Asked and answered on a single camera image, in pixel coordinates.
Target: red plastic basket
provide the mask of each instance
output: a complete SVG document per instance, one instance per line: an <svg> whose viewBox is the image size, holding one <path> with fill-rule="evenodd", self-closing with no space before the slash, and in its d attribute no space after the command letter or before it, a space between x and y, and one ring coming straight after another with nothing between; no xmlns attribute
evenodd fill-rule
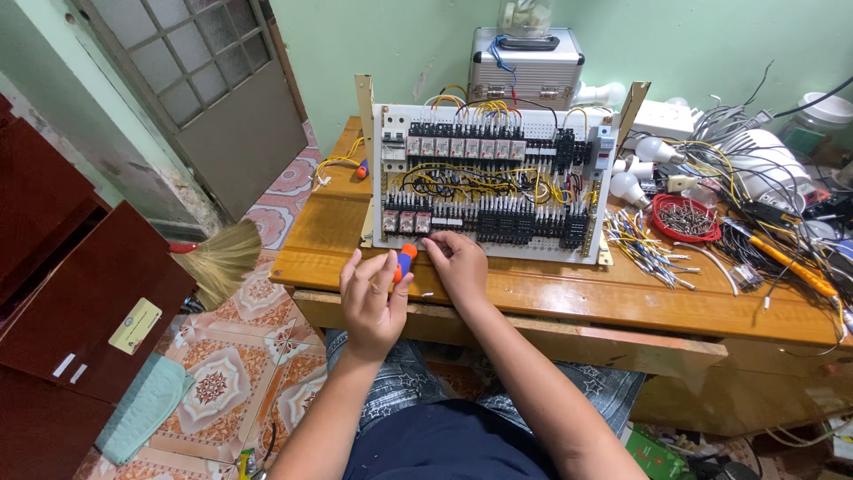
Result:
<svg viewBox="0 0 853 480"><path fill-rule="evenodd" d="M676 196L676 195L656 195L652 200L652 220L654 224L658 226L658 228L665 233L669 237L675 238L680 242L713 242L720 238L720 226L714 222L714 226L711 228L711 231L706 233L702 237L691 237L689 235L684 235L683 233L678 233L677 231L672 230L668 226L664 225L664 222L658 217L658 211L660 210L660 205L665 203L673 203L679 207L689 206L691 203L693 204L693 208L698 211L702 211L705 215L708 216L709 219L714 218L714 212L712 212L708 207L702 205L699 202L696 202L693 199L687 198L685 196Z"/></svg>

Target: broom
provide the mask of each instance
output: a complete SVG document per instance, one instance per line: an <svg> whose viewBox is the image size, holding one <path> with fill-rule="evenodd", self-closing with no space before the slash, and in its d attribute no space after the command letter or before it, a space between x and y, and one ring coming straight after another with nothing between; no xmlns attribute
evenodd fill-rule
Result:
<svg viewBox="0 0 853 480"><path fill-rule="evenodd" d="M202 243L169 243L171 258L199 284L195 298L206 311L216 310L243 284L261 255L255 222L242 220Z"/></svg>

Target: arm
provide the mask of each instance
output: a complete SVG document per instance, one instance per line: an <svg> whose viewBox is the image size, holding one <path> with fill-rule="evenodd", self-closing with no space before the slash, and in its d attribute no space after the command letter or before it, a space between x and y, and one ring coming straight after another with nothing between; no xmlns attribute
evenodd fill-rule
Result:
<svg viewBox="0 0 853 480"><path fill-rule="evenodd" d="M370 387L406 323L414 276L409 273L395 285L389 300L396 252L374 257L356 269L361 256L356 250L340 274L349 337L311 408L276 456L270 480L343 477Z"/></svg>
<svg viewBox="0 0 853 480"><path fill-rule="evenodd" d="M448 231L434 233L421 243L453 305L560 476L645 480L642 469L586 396L489 302L483 250L471 239Z"/></svg>

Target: green towel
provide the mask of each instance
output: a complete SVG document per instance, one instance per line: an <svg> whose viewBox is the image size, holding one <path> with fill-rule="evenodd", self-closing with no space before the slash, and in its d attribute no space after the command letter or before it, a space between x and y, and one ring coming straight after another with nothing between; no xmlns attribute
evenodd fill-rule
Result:
<svg viewBox="0 0 853 480"><path fill-rule="evenodd" d="M131 461L194 383L192 375L179 363L151 354L95 440L95 446L114 464Z"/></svg>

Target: hand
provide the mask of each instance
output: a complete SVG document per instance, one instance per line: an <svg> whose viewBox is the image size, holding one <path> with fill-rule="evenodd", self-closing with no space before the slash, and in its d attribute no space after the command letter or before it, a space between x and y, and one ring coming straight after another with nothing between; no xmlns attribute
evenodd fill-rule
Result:
<svg viewBox="0 0 853 480"><path fill-rule="evenodd" d="M397 252L390 250L356 268L361 259L362 251L356 249L340 272L340 303L348 334L346 346L364 360L382 362L406 325L409 284L415 275L409 272L394 285L389 300L388 287L397 269Z"/></svg>
<svg viewBox="0 0 853 480"><path fill-rule="evenodd" d="M474 240L453 231L437 231L421 239L447 295L457 308L488 301L485 277L489 261Z"/></svg>

